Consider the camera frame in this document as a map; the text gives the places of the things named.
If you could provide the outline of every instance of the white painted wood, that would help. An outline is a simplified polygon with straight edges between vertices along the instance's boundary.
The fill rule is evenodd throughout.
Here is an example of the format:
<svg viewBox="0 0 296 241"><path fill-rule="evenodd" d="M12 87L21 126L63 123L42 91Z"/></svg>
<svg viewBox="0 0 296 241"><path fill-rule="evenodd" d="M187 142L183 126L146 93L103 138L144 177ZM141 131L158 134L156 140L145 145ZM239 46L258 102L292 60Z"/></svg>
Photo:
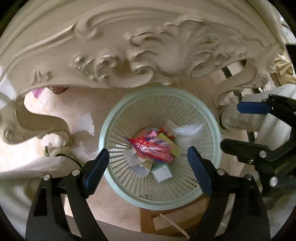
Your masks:
<svg viewBox="0 0 296 241"><path fill-rule="evenodd" d="M42 86L169 85L243 59L245 69L217 89L216 105L232 90L263 86L283 48L268 7L264 0L31 0L0 38L2 137L15 144L52 131L68 135L62 120L43 116L32 132L33 124L21 122L35 118L15 114L18 97Z"/></svg>

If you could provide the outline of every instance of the plastic bag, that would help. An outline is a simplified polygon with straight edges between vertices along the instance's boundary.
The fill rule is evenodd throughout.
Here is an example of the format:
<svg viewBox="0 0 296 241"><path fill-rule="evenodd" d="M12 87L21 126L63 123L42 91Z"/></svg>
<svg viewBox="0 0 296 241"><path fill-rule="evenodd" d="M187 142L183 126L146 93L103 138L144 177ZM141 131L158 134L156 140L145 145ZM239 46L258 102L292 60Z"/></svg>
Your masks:
<svg viewBox="0 0 296 241"><path fill-rule="evenodd" d="M196 146L200 143L200 133L204 124L194 123L192 125L186 125L178 128L173 128L176 144L182 149L183 153L187 153L187 150L191 146Z"/></svg>
<svg viewBox="0 0 296 241"><path fill-rule="evenodd" d="M173 160L170 154L172 147L164 141L156 138L126 139L134 146L139 157L145 155L149 158L164 162L171 162Z"/></svg>

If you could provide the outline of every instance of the red plastic wrapper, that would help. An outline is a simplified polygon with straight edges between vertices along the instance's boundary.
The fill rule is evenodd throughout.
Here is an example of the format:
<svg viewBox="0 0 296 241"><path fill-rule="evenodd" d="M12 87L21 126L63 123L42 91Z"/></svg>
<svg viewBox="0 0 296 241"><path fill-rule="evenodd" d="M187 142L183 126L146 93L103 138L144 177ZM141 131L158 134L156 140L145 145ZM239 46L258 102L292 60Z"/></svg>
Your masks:
<svg viewBox="0 0 296 241"><path fill-rule="evenodd" d="M171 146L164 143L151 142L151 139L142 137L138 139L126 138L136 149L139 156L145 155L158 161L171 162Z"/></svg>
<svg viewBox="0 0 296 241"><path fill-rule="evenodd" d="M158 134L159 134L159 133L163 133L163 134L166 135L166 137L169 138L170 140L174 140L174 139L176 138L173 134L169 133L169 132L168 132L166 129L164 129L164 128L160 128Z"/></svg>

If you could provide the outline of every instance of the black clamp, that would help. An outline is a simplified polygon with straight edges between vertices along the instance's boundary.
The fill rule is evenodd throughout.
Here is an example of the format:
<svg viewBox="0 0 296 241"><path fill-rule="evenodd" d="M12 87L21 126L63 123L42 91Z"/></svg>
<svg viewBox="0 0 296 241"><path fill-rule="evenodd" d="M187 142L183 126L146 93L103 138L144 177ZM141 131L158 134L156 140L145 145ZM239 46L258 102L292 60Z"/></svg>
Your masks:
<svg viewBox="0 0 296 241"><path fill-rule="evenodd" d="M296 100L269 95L262 102L240 102L241 113L272 114L292 127L290 138L271 150L268 146L225 139L223 152L237 156L238 161L254 165L262 183L262 195L284 194L296 189Z"/></svg>
<svg viewBox="0 0 296 241"><path fill-rule="evenodd" d="M26 228L27 241L107 241L89 209L86 199L94 194L109 164L109 152L103 149L95 160L88 161L81 170L68 176L43 177L35 194ZM61 194L67 194L78 230L82 236L71 233Z"/></svg>
<svg viewBox="0 0 296 241"><path fill-rule="evenodd" d="M188 162L203 191L211 197L209 206L189 241L245 240L268 241L267 211L252 175L234 177L203 159L195 147L188 150ZM216 236L229 194L235 193L232 213L224 234Z"/></svg>

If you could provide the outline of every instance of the plastic mesh wastebasket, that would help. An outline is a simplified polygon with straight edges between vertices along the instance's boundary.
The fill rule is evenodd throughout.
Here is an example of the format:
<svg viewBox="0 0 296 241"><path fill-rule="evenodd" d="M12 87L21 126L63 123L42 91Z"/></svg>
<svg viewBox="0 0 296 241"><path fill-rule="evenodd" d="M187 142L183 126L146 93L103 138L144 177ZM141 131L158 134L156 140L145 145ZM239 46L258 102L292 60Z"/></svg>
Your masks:
<svg viewBox="0 0 296 241"><path fill-rule="evenodd" d="M125 137L138 131L162 127L166 119L178 126L200 123L195 145L203 158L218 168L221 159L219 127L209 109L195 96L171 87L148 87L125 96L107 116L100 134L99 150L110 152L105 177L115 192L128 202L151 210L181 207L198 198L202 191L187 161L186 151L169 168L172 178L158 183L152 174L137 177L129 169L123 151L131 149Z"/></svg>

